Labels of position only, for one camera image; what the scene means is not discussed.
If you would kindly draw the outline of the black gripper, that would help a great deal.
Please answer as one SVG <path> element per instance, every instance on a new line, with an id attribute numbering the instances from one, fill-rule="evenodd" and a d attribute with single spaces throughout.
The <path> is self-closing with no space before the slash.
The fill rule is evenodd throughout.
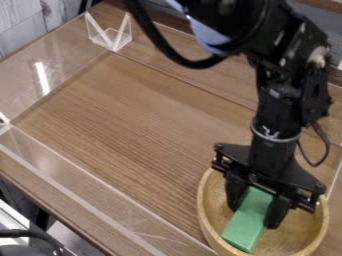
<path id="1" fill-rule="evenodd" d="M 316 212 L 326 185 L 300 165 L 296 149 L 302 149 L 301 129 L 290 133 L 274 130 L 268 135 L 253 128 L 250 145 L 218 142 L 212 167 L 226 180 L 229 208 L 237 211 L 250 187 L 273 196 L 265 225 L 277 229 L 290 209 Z"/>

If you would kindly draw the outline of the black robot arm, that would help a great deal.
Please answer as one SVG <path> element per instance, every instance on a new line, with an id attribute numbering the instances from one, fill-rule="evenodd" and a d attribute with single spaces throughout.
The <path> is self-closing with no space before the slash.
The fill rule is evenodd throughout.
<path id="1" fill-rule="evenodd" d="M 329 114 L 328 34 L 288 0 L 170 0 L 187 17 L 202 47 L 218 57 L 244 54 L 257 73 L 258 107 L 249 145 L 216 145 L 213 168 L 226 178 L 228 204 L 238 210 L 248 188 L 273 196 L 265 224 L 276 229 L 289 211 L 317 209 L 326 186 L 296 152 L 308 126 Z"/>

